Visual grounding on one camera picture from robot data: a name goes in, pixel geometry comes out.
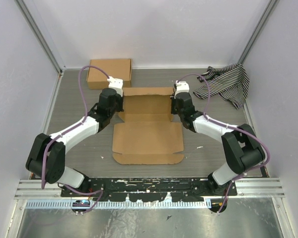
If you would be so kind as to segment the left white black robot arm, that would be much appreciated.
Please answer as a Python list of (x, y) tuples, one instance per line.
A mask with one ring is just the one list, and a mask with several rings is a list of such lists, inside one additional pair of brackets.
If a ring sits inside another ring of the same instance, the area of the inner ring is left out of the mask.
[(122, 111), (122, 90), (103, 89), (99, 102), (80, 121), (57, 133), (40, 133), (35, 137), (26, 169), (41, 178), (42, 189), (47, 183), (61, 183), (71, 187), (77, 196), (86, 196), (90, 190), (87, 176), (65, 165), (66, 154), (86, 138), (102, 131), (114, 114)]

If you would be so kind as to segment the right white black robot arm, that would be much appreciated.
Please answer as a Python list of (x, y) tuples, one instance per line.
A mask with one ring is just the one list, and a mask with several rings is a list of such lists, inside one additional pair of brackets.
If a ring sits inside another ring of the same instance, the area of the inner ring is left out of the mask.
[(188, 92), (171, 96), (171, 113), (179, 116), (186, 129), (206, 135), (223, 146), (225, 163), (208, 175), (211, 194), (221, 195), (229, 181), (264, 161), (264, 150), (250, 125), (236, 126), (212, 119), (195, 109)]

